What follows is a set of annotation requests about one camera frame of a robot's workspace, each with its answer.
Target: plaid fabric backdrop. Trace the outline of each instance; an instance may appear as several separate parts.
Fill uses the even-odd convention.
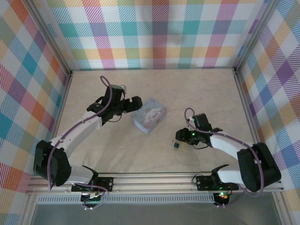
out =
[[[230,68],[265,5],[263,0],[35,2],[74,69]]]
[[[281,0],[242,69],[260,138],[300,224],[300,0]]]
[[[255,28],[257,27],[258,22],[260,21],[260,19],[261,19],[261,17],[262,17],[262,15],[263,15],[263,13],[264,13],[264,11],[265,11],[265,9],[266,9],[266,7],[267,7],[267,5],[268,5],[269,2],[270,2],[270,0],[264,0],[263,1],[263,4],[262,4],[261,8],[259,9],[259,12],[257,13],[257,15],[256,15],[256,17],[254,19],[254,22],[253,22],[253,24],[252,24],[252,26],[251,26],[251,28],[250,28],[250,30],[249,30],[249,32],[248,32],[245,40],[244,40],[244,42],[243,42],[243,45],[240,48],[240,51],[239,51],[239,53],[238,53],[238,55],[237,55],[237,57],[236,57],[236,59],[234,61],[233,67],[236,67],[238,65],[240,57],[244,53],[244,50],[245,50],[246,46],[248,45],[248,43],[249,43],[249,41],[250,41],[250,39],[251,39],[251,37],[253,35],[253,32],[254,32]]]
[[[14,225],[36,144],[51,137],[67,76],[21,0],[0,1],[0,224]]]

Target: beige surface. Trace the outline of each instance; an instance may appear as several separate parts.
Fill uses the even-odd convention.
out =
[[[91,134],[70,157],[74,165],[98,172],[195,172],[211,171],[235,159],[224,152],[195,150],[182,143],[173,150],[177,130],[186,126],[183,113],[192,107],[206,113],[213,128],[251,141],[246,117],[230,69],[77,71],[74,73],[59,133],[73,125],[86,108],[104,95],[99,76],[111,84],[127,86],[127,98],[154,97],[167,107],[166,118],[149,134],[136,127],[130,114],[117,123],[106,123]]]

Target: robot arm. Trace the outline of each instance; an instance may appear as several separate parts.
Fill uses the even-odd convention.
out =
[[[237,162],[232,165],[222,165],[211,171],[210,179],[215,187],[220,187],[224,183],[235,183],[245,185],[252,192],[260,189],[261,181],[258,165],[249,149],[245,149],[244,145],[225,136],[210,134],[209,132],[223,133],[223,130],[219,128],[212,129],[204,113],[191,117],[189,123],[196,129],[208,132],[201,133],[194,129],[184,128],[176,132],[176,140],[190,145],[197,145],[202,142],[237,159]],[[255,151],[262,165],[264,187],[280,180],[280,170],[267,145],[262,142],[257,144],[248,143],[248,145]]]
[[[61,139],[62,136],[66,132],[69,132],[70,129],[49,142],[42,140],[37,144],[33,167],[35,173],[46,180],[48,179],[47,162],[49,155],[53,147],[59,141],[60,143],[56,146],[51,161],[52,183],[56,186],[75,182],[90,184],[93,179],[97,179],[98,173],[96,171],[86,166],[71,166],[68,158],[85,138],[102,127],[107,121],[112,119],[114,115],[121,116],[123,113],[133,112],[140,109],[143,105],[141,98],[138,96],[132,97],[132,101],[130,101],[130,99],[125,99],[126,87],[122,88],[117,85],[111,86],[112,100],[103,112],[98,113],[109,101],[109,87],[106,89],[105,96],[100,97],[95,103],[91,104],[87,108],[85,114],[76,122],[77,124],[82,121],[82,124],[72,129],[64,140]]]

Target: metal corner post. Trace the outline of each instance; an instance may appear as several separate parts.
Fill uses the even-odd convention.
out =
[[[47,24],[44,22],[43,18],[39,14],[37,7],[32,2],[32,0],[22,0],[22,1],[24,3],[25,7],[27,8],[27,10],[29,11],[30,15],[32,16],[33,20],[37,24],[38,29],[44,36],[47,44],[53,51],[58,62],[60,63],[60,65],[62,66],[64,71],[68,74],[68,76],[71,76],[72,70],[68,66],[68,63],[67,63],[65,57],[63,56],[59,47],[57,46],[57,43],[55,42],[54,37],[52,36],[51,32],[49,31]]]
[[[246,46],[244,52],[242,53],[240,60],[238,62],[237,67],[235,68],[235,71],[237,74],[240,73],[241,69],[245,65],[250,53],[252,52],[255,44],[259,40],[260,36],[262,35],[265,27],[268,24],[269,19],[271,18],[273,12],[275,11],[277,5],[279,4],[280,0],[269,0],[269,3],[261,17],[261,19],[258,21],[257,26],[255,27],[255,30],[253,31],[252,37]]]
[[[243,89],[242,83],[240,81],[240,78],[238,76],[238,74],[236,73],[236,70],[234,68],[232,68],[232,73],[233,73],[233,77],[238,89],[238,93],[240,95],[240,100],[242,102],[243,105],[243,109],[246,115],[246,119],[249,125],[249,129],[252,135],[252,139],[255,143],[259,142],[259,135],[257,132],[257,129],[255,127],[255,123],[253,121],[253,117],[251,116],[251,110],[249,107],[249,104],[247,103],[247,99],[246,99],[246,94],[245,94],[245,90]]]
[[[72,79],[73,79],[73,75],[71,74],[71,76],[69,76],[67,78],[65,93],[64,93],[64,96],[62,98],[60,107],[59,107],[59,112],[58,112],[57,118],[55,120],[55,124],[53,126],[52,137],[51,138],[55,138],[56,135],[57,135],[58,128],[59,128],[59,125],[60,125],[60,120],[61,120],[62,113],[63,113],[65,105],[66,105],[66,101],[67,101],[67,97],[68,97],[68,94],[69,94]]]

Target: wire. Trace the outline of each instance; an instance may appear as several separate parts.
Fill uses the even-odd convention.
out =
[[[57,143],[53,146],[50,154],[49,154],[49,158],[48,158],[48,162],[47,162],[47,179],[48,179],[48,191],[51,191],[52,187],[54,186],[54,184],[52,184],[52,181],[51,181],[51,161],[52,161],[52,157],[53,157],[53,154],[54,154],[54,151],[56,150],[57,146],[63,142],[63,140],[66,138],[66,136],[68,134],[70,134],[76,127],[78,127],[79,125],[85,123],[86,121],[90,120],[90,119],[93,119],[94,117],[98,116],[100,113],[102,113],[105,109],[108,108],[109,104],[111,103],[112,101],[112,97],[113,97],[113,89],[112,89],[112,86],[111,84],[109,83],[108,79],[104,76],[100,76],[100,80],[101,82],[104,84],[104,86],[106,87],[109,87],[109,92],[110,92],[110,96],[109,96],[109,99],[108,99],[108,102],[106,104],[106,106],[103,107],[103,109],[101,109],[99,112],[97,112],[96,114],[88,117],[88,118],[85,118],[84,120],[82,121],[79,121],[78,123],[76,123],[75,125],[73,125],[58,141]]]
[[[203,176],[202,174],[199,174],[199,173],[195,174],[195,176],[192,178],[192,183],[195,184],[195,185],[197,185],[197,184],[194,182],[194,179],[195,179],[195,177],[196,177],[197,175]]]
[[[196,148],[196,147],[193,145],[193,148],[194,148],[194,149],[197,149],[197,150],[199,150],[199,149],[205,149],[205,148],[207,148],[207,147],[208,147],[208,145],[207,145],[207,146],[205,146],[205,147]]]
[[[100,183],[100,185],[102,185],[102,187],[104,186],[103,183]],[[100,192],[100,189],[98,188],[98,191]],[[105,194],[105,191],[103,190],[103,193],[100,194],[101,196],[103,196]]]
[[[193,128],[195,131],[198,131],[198,132],[201,132],[201,133],[205,133],[205,134],[213,134],[213,135],[218,135],[218,136],[222,136],[222,137],[229,138],[229,139],[231,139],[231,140],[233,140],[233,141],[235,141],[235,142],[237,142],[237,143],[239,143],[239,144],[241,144],[241,145],[244,145],[246,148],[248,148],[248,149],[252,152],[252,154],[253,154],[253,156],[254,156],[254,159],[257,161],[257,166],[258,166],[258,170],[259,170],[259,175],[260,175],[260,180],[261,180],[260,190],[259,190],[259,193],[258,193],[258,194],[253,194],[253,193],[249,192],[249,191],[247,190],[247,188],[244,188],[244,187],[241,187],[241,188],[244,190],[244,191],[243,191],[244,193],[246,193],[246,194],[248,194],[248,195],[250,195],[250,196],[252,196],[252,197],[260,197],[260,196],[262,195],[262,193],[263,193],[263,188],[264,188],[263,168],[262,168],[262,164],[261,164],[261,162],[260,162],[260,160],[259,160],[259,158],[258,158],[256,152],[253,150],[253,148],[251,148],[248,144],[246,144],[246,143],[240,141],[239,139],[237,139],[237,138],[235,138],[235,137],[232,137],[232,136],[229,136],[229,135],[226,135],[226,134],[222,134],[222,133],[217,133],[217,132],[209,132],[209,131],[199,130],[199,129],[195,128],[193,125],[191,125],[191,124],[189,123],[189,121],[188,121],[188,119],[187,119],[187,111],[188,111],[188,110],[191,110],[191,111],[192,111],[193,116],[195,115],[195,111],[194,111],[192,108],[186,108],[185,111],[184,111],[184,119],[185,119],[187,125],[188,125],[189,127]]]
[[[107,122],[111,122],[111,123],[115,123],[115,122],[118,122],[118,121],[120,121],[120,119],[122,118],[122,115],[119,117],[119,119],[118,120],[116,120],[116,121],[110,121],[110,120],[108,120]]]
[[[82,184],[82,183],[75,183],[75,184],[80,185],[80,186],[90,187],[90,188],[98,188],[98,189],[102,189],[102,190],[104,190],[104,193],[107,193],[107,197],[106,197],[101,203],[97,204],[97,205],[94,206],[94,207],[87,207],[86,204],[85,204],[85,203],[86,203],[86,200],[84,200],[84,202],[83,202],[83,207],[84,207],[86,210],[94,210],[94,209],[100,207],[101,205],[103,205],[105,202],[108,201],[109,193],[108,193],[108,190],[107,190],[105,187],[97,186],[97,185],[90,185],[90,184]]]

